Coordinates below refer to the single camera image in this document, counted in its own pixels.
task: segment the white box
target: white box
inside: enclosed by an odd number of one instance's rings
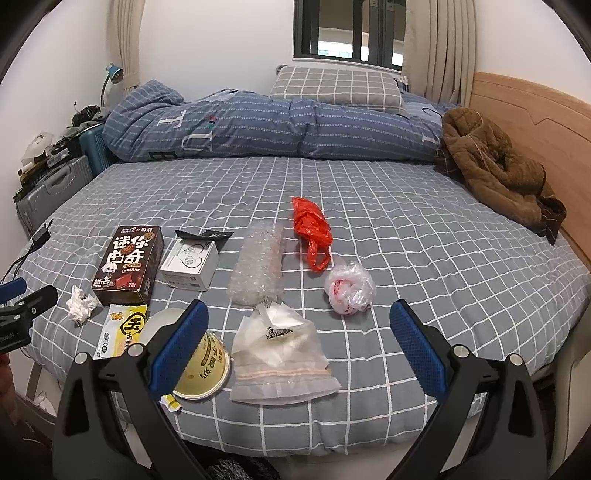
[[[160,271],[172,287],[206,291],[216,267],[215,242],[177,238]]]

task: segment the gray plaid pillow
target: gray plaid pillow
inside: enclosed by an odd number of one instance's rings
[[[398,84],[387,72],[285,66],[279,71],[269,98],[310,98],[408,116]]]

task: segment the beige curtain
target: beige curtain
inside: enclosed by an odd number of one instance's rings
[[[127,95],[139,84],[139,29],[145,0],[112,0],[109,13],[109,46],[113,63],[121,65]]]
[[[470,104],[476,63],[474,0],[407,0],[402,75],[410,91]]]

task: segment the blue lamp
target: blue lamp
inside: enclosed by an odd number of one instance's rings
[[[107,75],[107,78],[105,79],[105,84],[103,85],[103,89],[100,93],[100,106],[101,107],[105,106],[105,89],[107,88],[107,83],[109,83],[109,80],[111,81],[111,83],[113,83],[113,85],[116,85],[121,80],[123,80],[123,75],[124,75],[123,68],[113,65],[112,63],[109,63],[107,65],[107,72],[109,74]]]

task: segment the yellow snack wrapper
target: yellow snack wrapper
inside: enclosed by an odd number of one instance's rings
[[[93,359],[119,356],[130,345],[139,342],[139,334],[146,323],[147,305],[111,305],[100,333]]]
[[[170,413],[175,413],[183,408],[178,400],[174,398],[174,395],[171,395],[170,393],[168,395],[163,395],[160,398],[160,403],[164,405]]]

